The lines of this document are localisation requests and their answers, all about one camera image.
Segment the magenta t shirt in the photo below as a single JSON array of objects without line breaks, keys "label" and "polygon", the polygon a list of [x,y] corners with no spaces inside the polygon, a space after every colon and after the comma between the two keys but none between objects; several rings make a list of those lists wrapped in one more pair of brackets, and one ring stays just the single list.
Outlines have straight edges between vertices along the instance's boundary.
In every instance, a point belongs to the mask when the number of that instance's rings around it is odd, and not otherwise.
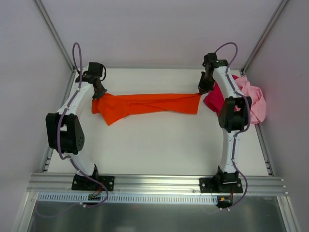
[{"label": "magenta t shirt", "polygon": [[215,112],[217,114],[217,116],[220,115],[220,111],[222,109],[224,101],[225,101],[225,99],[224,99],[222,92],[220,90],[220,87],[218,86],[217,83],[214,84],[213,90],[210,91],[203,100],[205,105],[210,110]]}]

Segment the orange t shirt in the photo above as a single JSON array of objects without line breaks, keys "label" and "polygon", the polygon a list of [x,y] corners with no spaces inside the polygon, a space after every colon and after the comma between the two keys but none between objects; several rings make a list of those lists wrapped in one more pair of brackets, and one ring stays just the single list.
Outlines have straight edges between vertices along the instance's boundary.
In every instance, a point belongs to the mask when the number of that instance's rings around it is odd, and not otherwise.
[{"label": "orange t shirt", "polygon": [[131,115],[176,112],[196,115],[200,102],[198,93],[157,93],[112,95],[92,100],[91,112],[100,114],[107,125]]}]

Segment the light pink t shirt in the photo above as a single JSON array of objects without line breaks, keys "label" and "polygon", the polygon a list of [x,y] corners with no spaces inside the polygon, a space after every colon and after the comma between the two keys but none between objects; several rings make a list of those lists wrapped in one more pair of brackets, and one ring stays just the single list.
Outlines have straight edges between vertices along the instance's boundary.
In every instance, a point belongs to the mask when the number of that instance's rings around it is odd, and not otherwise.
[{"label": "light pink t shirt", "polygon": [[258,124],[266,118],[266,101],[259,87],[252,86],[246,76],[235,77],[235,82],[240,91],[247,97],[251,97],[251,124]]}]

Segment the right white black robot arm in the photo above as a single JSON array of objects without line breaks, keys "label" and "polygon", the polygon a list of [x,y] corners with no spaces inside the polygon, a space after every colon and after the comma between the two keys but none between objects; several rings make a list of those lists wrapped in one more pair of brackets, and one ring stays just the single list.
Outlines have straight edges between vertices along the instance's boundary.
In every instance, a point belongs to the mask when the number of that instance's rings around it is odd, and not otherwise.
[{"label": "right white black robot arm", "polygon": [[216,53],[204,56],[203,67],[198,90],[201,95],[218,86],[224,98],[218,116],[219,126],[223,130],[223,151],[217,173],[213,177],[199,179],[202,193],[242,193],[242,184],[237,168],[240,135],[250,125],[250,109],[252,100],[244,96],[232,78],[228,62],[218,59]]}]

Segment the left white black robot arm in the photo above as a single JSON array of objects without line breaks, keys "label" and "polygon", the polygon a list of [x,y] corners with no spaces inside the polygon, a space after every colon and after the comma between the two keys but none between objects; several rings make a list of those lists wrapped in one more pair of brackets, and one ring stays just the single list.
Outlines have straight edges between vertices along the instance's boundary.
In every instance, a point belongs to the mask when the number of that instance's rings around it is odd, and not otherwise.
[{"label": "left white black robot arm", "polygon": [[92,191],[102,186],[96,164],[87,155],[81,154],[85,136],[79,116],[87,100],[97,100],[106,94],[107,90],[102,85],[105,78],[105,66],[90,62],[86,70],[78,72],[65,103],[56,113],[48,113],[45,118],[49,147],[76,170],[72,190]]}]

